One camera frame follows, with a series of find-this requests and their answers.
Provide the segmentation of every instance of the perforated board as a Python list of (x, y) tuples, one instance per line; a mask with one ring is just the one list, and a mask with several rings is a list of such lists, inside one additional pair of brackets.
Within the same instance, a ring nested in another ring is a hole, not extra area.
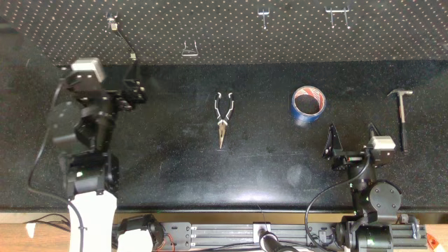
[[(326, 8), (349, 8), (334, 13)], [(245, 64), (448, 59), (448, 1), (337, 0), (17, 0), (0, 15), (56, 65), (79, 57), (129, 64), (108, 29), (118, 12), (143, 64)], [(258, 11), (269, 10), (265, 17)], [(199, 55), (182, 57), (197, 42)]]

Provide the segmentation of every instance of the black countertop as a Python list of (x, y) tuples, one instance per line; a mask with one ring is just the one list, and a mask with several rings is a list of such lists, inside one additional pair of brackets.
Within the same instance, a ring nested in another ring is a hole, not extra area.
[[(26, 190), (59, 75), (40, 55), (28, 55), (24, 49), (0, 55), (0, 210), (66, 211), (59, 202)], [(124, 70), (106, 68), (116, 77)], [(395, 88), (414, 91), (404, 98), (410, 150), (406, 156), (398, 151), (391, 164), (377, 170), (378, 178), (403, 191), (403, 211), (448, 210), (448, 62), (144, 70), (148, 102), (119, 115), (111, 146), (120, 159), (119, 211), (259, 211), (258, 206), (264, 211), (304, 211), (322, 189), (347, 179), (321, 158), (330, 123), (335, 123), (345, 150), (359, 151), (368, 142), (369, 122), (392, 136), (399, 149), (397, 101), (386, 97)], [(322, 90), (328, 105), (316, 122), (298, 127), (291, 119), (290, 100), (303, 85)], [(230, 91), (234, 114), (219, 150), (214, 96)], [(49, 144), (34, 182), (63, 195), (56, 157)], [(328, 192), (314, 209), (349, 211), (349, 187)]]

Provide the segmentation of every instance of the blue tape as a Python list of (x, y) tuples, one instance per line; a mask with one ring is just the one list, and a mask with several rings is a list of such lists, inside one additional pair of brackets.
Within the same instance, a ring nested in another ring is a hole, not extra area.
[[(297, 105), (295, 104), (295, 100), (300, 95), (309, 95), (309, 96), (315, 98), (315, 100), (319, 104), (319, 111), (314, 114), (308, 114), (308, 113), (301, 112), (299, 110), (299, 108), (297, 107)], [(326, 105), (327, 105), (327, 100), (325, 99), (325, 95), (323, 95), (322, 91), (320, 91), (316, 87), (303, 86), (294, 92), (293, 99), (291, 100), (291, 113), (293, 114), (294, 120), (297, 123), (300, 123), (300, 122), (310, 123), (310, 122), (314, 122), (315, 120), (317, 120), (317, 118), (319, 118), (319, 116), (321, 116)]]

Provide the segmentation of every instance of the hammer handle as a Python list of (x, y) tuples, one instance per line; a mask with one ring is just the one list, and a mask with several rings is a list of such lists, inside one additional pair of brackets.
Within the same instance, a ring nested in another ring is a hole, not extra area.
[(409, 152), (407, 148), (406, 122), (401, 123), (401, 150), (404, 154)]

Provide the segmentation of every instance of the wooden surface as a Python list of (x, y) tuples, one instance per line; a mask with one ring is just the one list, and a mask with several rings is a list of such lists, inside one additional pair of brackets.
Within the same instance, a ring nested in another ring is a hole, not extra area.
[[(427, 225), (426, 229), (444, 248), (448, 249), (448, 225)], [(0, 224), (0, 251), (68, 251), (69, 243), (68, 232), (47, 225), (38, 224), (34, 238), (31, 239), (25, 230), (25, 224)]]

